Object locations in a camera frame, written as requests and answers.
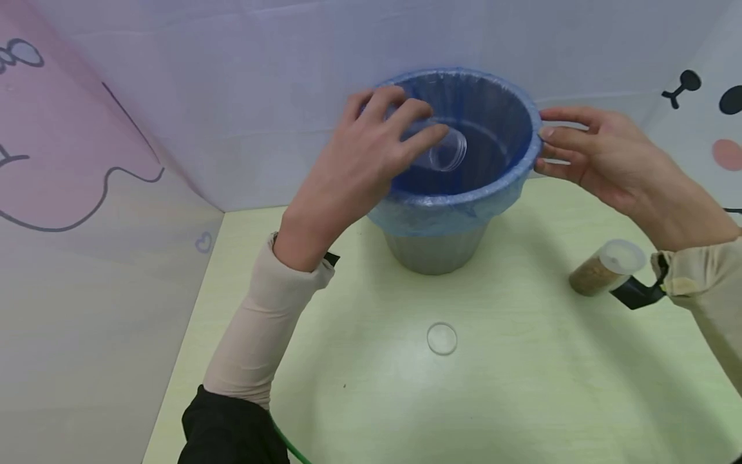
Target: bin rim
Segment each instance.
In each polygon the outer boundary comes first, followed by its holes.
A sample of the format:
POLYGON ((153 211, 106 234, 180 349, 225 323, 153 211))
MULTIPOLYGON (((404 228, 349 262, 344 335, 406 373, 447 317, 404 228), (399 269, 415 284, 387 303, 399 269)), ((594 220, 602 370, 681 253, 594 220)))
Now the bin rim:
POLYGON ((515 95, 518 100, 523 104, 525 110, 528 112, 528 117, 531 119, 531 141, 528 144, 528 148, 523 154, 523 158, 511 166, 499 179, 486 186, 479 187, 478 189, 470 190, 468 192, 462 192, 455 195, 418 195, 402 190, 392 188, 387 195, 387 199, 394 201, 403 201, 411 205, 419 206, 452 206, 457 204, 469 203, 471 201, 478 200, 480 198, 490 197, 491 195, 506 189, 510 184, 515 183, 519 178, 528 175, 528 172, 533 169, 533 165, 536 162, 536 158, 539 156, 543 147, 543 141, 538 135, 538 131, 541 128, 542 121, 539 115, 539 110, 536 107, 536 103, 531 99, 526 91, 512 82, 495 76, 491 73, 485 73, 483 71, 477 71, 469 68, 426 68, 418 71, 412 71, 409 73, 403 73, 392 79, 388 79, 377 87, 384 87, 386 85, 397 85, 400 82, 414 79, 420 76, 426 76, 428 74, 464 74, 467 76, 474 76, 480 79, 488 80, 496 85, 501 86, 506 91, 515 95))

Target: green cable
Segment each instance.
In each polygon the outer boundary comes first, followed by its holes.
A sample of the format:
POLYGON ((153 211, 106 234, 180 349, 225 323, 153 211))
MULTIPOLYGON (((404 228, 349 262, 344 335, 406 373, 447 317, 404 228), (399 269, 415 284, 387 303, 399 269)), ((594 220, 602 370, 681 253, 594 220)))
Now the green cable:
POLYGON ((283 440, 283 443, 286 445, 286 447, 291 451, 291 454, 296 456, 296 459, 298 459, 301 464, 312 464, 312 461, 308 460, 296 447, 293 443, 289 441, 288 438, 286 438, 286 435, 283 434, 282 431, 278 428, 278 424, 276 424, 276 421, 273 420, 273 416, 271 416, 271 420, 273 421, 273 427, 275 427, 276 431, 278 432, 278 436, 283 440))

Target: pink cheek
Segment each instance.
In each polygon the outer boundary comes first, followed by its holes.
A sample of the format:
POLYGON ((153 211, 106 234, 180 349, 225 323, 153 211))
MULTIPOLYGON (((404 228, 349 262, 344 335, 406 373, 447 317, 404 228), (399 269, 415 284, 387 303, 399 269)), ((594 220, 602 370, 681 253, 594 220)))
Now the pink cheek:
POLYGON ((714 142, 714 161, 727 171, 742 171, 742 147, 734 140, 714 142))

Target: hand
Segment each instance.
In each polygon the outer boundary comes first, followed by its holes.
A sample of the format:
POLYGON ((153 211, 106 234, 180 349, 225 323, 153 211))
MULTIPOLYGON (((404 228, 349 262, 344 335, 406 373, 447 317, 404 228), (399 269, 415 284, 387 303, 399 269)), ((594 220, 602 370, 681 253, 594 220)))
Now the hand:
POLYGON ((536 172, 569 180, 629 216, 658 249, 677 251, 733 241, 740 234, 721 206, 627 116, 596 108, 549 108, 536 172), (546 159, 569 164, 548 163, 546 159))
POLYGON ((283 213, 276 257, 296 270, 316 269, 340 234, 384 198, 392 179, 446 136, 448 126, 437 124, 399 141, 413 122, 432 115, 430 105, 408 99, 401 87, 352 95, 332 139, 283 213), (391 105, 398 109, 385 120, 391 105))

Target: white lid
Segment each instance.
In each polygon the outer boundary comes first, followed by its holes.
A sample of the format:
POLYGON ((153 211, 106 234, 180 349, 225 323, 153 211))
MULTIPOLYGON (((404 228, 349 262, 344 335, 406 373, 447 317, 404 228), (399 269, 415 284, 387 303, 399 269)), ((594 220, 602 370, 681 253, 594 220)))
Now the white lid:
POLYGON ((605 242, 599 251, 603 266, 621 275, 631 275, 642 269, 647 257, 638 246, 619 238, 605 242))

